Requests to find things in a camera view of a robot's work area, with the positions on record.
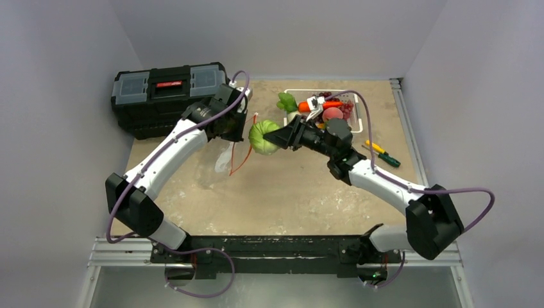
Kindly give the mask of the green cabbage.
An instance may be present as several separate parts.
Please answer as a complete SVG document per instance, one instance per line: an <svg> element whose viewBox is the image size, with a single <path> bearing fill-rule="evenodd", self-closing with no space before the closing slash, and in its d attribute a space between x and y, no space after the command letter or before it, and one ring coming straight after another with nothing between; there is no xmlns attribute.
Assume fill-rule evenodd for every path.
<svg viewBox="0 0 544 308"><path fill-rule="evenodd" d="M280 128L280 125L268 119L253 124L248 135L252 149L261 155L274 154L279 150L279 147L272 142L265 140L264 135Z"/></svg>

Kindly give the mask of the orange carrot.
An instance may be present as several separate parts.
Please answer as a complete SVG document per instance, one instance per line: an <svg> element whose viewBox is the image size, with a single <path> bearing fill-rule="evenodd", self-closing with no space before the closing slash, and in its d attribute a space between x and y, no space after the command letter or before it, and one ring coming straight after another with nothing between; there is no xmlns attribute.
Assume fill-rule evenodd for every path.
<svg viewBox="0 0 544 308"><path fill-rule="evenodd" d="M326 101L323 104L323 110L331 108L331 107L339 108L342 104L343 104L343 102L341 102L341 101ZM316 110L316 109L317 109L317 107L312 107L308 103L308 101L302 101L301 103L298 104L298 111L299 112L310 113L310 112L312 112L313 110Z"/></svg>

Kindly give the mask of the pink peach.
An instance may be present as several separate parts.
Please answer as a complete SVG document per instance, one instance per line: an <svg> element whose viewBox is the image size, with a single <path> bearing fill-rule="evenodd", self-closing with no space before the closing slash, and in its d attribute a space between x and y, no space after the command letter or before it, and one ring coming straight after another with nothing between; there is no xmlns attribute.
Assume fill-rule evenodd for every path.
<svg viewBox="0 0 544 308"><path fill-rule="evenodd" d="M321 118L325 124L328 124L331 119L344 119L344 112L340 108L331 107L323 111Z"/></svg>

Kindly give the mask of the clear zip top bag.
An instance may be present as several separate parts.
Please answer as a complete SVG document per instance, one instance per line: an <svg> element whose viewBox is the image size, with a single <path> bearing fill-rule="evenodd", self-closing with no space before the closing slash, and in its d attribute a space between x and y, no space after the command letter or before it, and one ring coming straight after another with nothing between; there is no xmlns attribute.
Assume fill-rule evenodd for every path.
<svg viewBox="0 0 544 308"><path fill-rule="evenodd" d="M255 112L246 120L240 142L214 139L208 143L198 156L196 183L204 189L212 189L216 184L226 181L249 159L253 150L248 133L257 122L259 113Z"/></svg>

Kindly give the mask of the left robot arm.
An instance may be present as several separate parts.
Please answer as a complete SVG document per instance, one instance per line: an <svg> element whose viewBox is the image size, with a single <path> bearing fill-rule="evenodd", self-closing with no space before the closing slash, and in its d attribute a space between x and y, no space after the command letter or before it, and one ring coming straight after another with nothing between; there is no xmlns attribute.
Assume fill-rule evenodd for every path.
<svg viewBox="0 0 544 308"><path fill-rule="evenodd" d="M172 132L136 167L124 175L112 173L105 182L108 226L117 219L133 235L165 246L175 262L186 261L191 256L189 235L166 217L155 199L180 166L210 140L243 140L251 96L247 86L220 85L211 98L189 105Z"/></svg>

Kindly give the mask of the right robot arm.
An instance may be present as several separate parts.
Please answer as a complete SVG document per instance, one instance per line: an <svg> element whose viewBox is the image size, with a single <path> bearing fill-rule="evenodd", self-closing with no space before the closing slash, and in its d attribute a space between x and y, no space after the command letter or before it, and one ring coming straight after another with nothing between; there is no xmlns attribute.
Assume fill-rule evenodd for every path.
<svg viewBox="0 0 544 308"><path fill-rule="evenodd" d="M322 130L300 116L264 134L265 141L280 148L306 147L327 156L335 179L368 191L404 215L402 225L376 225L363 235L360 252L368 261L393 250L410 250L433 260L464 233L450 194L442 186L424 187L374 166L352 146L352 139L351 128L342 119L331 119Z"/></svg>

